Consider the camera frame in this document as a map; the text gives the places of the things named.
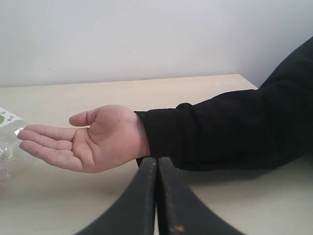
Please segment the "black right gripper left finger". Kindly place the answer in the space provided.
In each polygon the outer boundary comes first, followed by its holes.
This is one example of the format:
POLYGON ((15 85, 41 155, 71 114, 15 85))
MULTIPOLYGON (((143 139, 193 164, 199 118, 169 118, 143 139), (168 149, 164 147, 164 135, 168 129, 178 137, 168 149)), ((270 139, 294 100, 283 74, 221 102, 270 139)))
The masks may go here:
POLYGON ((157 161, 144 158, 122 195, 79 235, 152 235, 157 161))

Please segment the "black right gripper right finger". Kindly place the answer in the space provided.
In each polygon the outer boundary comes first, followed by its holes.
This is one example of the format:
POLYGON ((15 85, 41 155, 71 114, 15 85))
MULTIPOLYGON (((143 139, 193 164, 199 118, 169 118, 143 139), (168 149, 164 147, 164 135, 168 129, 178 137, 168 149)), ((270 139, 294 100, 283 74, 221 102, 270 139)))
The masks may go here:
POLYGON ((184 182, 169 158, 158 160, 157 219, 160 235, 240 235, 212 212, 184 182))

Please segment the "black sleeved forearm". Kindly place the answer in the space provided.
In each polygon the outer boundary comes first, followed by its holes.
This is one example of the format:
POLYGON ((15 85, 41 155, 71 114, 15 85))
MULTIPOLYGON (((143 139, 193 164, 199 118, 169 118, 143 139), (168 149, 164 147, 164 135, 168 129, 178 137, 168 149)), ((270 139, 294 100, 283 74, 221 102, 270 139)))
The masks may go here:
POLYGON ((138 112, 151 155, 189 171, 275 169, 313 152, 313 42, 256 90, 138 112))

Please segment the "open bare palm hand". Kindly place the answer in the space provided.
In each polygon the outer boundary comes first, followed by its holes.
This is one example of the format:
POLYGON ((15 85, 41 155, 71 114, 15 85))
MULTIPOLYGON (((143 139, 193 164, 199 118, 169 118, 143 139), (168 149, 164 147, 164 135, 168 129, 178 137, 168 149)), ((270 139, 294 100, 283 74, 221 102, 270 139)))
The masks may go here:
POLYGON ((33 124, 18 134, 20 149, 51 166, 99 173, 150 155, 139 116, 121 105, 106 105, 69 118, 72 127, 33 124))

